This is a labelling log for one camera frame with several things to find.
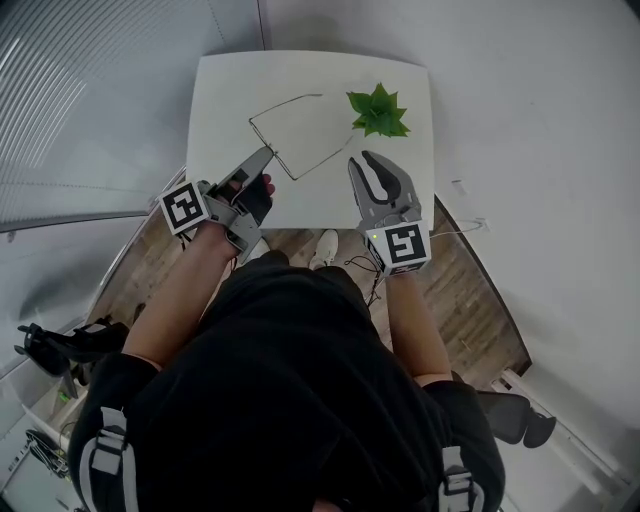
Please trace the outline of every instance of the black chair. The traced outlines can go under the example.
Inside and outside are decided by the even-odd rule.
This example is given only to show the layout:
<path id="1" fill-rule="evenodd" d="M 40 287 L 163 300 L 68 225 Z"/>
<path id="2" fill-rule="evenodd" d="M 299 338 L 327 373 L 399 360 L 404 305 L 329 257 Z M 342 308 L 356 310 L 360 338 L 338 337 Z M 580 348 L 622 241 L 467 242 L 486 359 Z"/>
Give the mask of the black chair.
<path id="1" fill-rule="evenodd" d="M 24 346 L 15 345 L 18 354 L 26 355 L 51 377 L 62 377 L 69 396 L 78 398 L 73 383 L 76 374 L 86 381 L 92 366 L 111 352 L 122 349 L 129 329 L 122 323 L 99 319 L 95 324 L 74 329 L 72 336 L 46 331 L 37 324 L 21 325 Z M 78 363 L 71 368 L 71 362 Z"/>
<path id="2" fill-rule="evenodd" d="M 501 441 L 518 444 L 524 438 L 524 446 L 538 448 L 551 437 L 556 418 L 534 411 L 527 398 L 512 393 L 477 393 L 491 431 Z"/>

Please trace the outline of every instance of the backpack strap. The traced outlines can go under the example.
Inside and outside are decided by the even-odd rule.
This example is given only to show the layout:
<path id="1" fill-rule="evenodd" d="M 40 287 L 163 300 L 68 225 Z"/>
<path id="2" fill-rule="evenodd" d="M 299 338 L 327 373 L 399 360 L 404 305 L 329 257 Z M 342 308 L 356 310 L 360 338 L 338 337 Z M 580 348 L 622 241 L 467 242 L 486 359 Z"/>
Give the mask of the backpack strap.
<path id="1" fill-rule="evenodd" d="M 127 419 L 122 411 L 101 407 L 103 428 L 82 451 L 80 489 L 91 512 L 120 501 L 120 510 L 138 512 L 136 460 L 126 442 Z"/>
<path id="2" fill-rule="evenodd" d="M 438 488 L 439 512 L 482 512 L 484 491 L 462 462 L 459 446 L 442 449 L 444 482 Z"/>

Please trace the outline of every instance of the cable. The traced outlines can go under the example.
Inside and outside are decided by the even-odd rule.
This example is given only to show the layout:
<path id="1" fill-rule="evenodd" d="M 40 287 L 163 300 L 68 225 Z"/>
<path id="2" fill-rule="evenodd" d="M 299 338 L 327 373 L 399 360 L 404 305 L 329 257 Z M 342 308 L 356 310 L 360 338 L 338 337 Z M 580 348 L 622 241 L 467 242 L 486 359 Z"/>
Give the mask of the cable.
<path id="1" fill-rule="evenodd" d="M 66 478 L 69 475 L 69 466 L 64 457 L 62 457 L 54 441 L 37 430 L 26 431 L 27 441 L 29 442 L 29 451 L 33 456 L 42 462 L 49 471 L 58 478 Z"/>
<path id="2" fill-rule="evenodd" d="M 469 229 L 462 229 L 460 231 L 445 231 L 444 233 L 437 233 L 435 235 L 431 235 L 429 237 L 429 240 L 431 240 L 432 238 L 436 238 L 438 236 L 443 236 L 443 235 L 456 235 L 460 233 L 468 233 L 469 231 L 477 231 L 478 229 L 482 229 L 484 227 L 484 222 L 480 222 L 478 220 L 459 220 L 458 222 L 473 222 L 476 225 L 476 227 L 469 228 Z"/>
<path id="3" fill-rule="evenodd" d="M 364 267 L 362 265 L 360 265 L 360 263 L 356 263 L 356 259 L 361 258 L 363 260 L 368 261 L 369 263 L 371 263 L 371 266 L 373 268 L 367 268 Z M 362 270 L 366 270 L 367 272 L 375 272 L 376 273 L 376 277 L 373 280 L 373 286 L 371 287 L 371 293 L 369 294 L 369 298 L 365 301 L 367 307 L 371 307 L 371 304 L 373 304 L 375 301 L 377 301 L 378 299 L 381 299 L 380 295 L 378 295 L 378 292 L 376 292 L 376 288 L 378 287 L 378 283 L 380 282 L 380 276 L 382 275 L 382 272 L 380 272 L 380 270 L 378 269 L 378 267 L 376 266 L 376 264 L 371 261 L 369 258 L 367 258 L 366 256 L 354 256 L 353 258 L 351 258 L 350 260 L 347 260 L 344 262 L 344 266 L 346 267 L 347 265 L 355 265 L 358 268 L 361 268 Z"/>

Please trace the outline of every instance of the black shirt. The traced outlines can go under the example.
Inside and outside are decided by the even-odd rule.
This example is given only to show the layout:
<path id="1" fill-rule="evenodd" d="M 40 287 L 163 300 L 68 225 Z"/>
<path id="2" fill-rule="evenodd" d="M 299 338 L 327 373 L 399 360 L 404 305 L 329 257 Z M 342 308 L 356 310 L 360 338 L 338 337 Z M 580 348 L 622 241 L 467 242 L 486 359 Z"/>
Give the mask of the black shirt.
<path id="1" fill-rule="evenodd" d="M 310 511 L 316 498 L 353 510 L 437 510 L 446 446 L 461 446 L 484 510 L 502 498 L 504 469 L 473 388 L 421 389 L 368 312 L 307 269 L 254 272 L 223 287 L 161 372 L 107 357 L 71 440 L 77 488 L 101 406 L 128 418 L 143 512 Z"/>

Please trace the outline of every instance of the white table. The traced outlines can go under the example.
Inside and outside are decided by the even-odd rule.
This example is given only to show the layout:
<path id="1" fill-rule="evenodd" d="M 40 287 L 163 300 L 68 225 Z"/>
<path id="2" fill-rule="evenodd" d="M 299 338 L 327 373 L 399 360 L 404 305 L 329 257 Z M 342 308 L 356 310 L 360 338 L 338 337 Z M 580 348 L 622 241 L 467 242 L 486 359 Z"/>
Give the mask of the white table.
<path id="1" fill-rule="evenodd" d="M 364 137 L 352 130 L 358 117 L 349 104 L 349 91 L 371 93 L 382 82 L 398 91 L 398 106 L 406 107 L 402 121 L 409 137 Z M 365 171 L 362 150 L 396 162 L 413 179 L 422 216 L 433 228 L 433 130 L 429 78 L 425 68 L 340 53 L 270 51 L 203 57 L 191 107 L 187 177 L 215 183 L 224 178 L 263 143 L 249 118 L 304 94 L 297 100 L 255 119 L 266 140 L 291 171 L 300 175 L 337 151 L 345 149 L 300 179 L 292 180 L 275 159 L 266 172 L 277 188 L 264 228 L 342 228 L 361 220 L 347 172 L 354 156 Z"/>

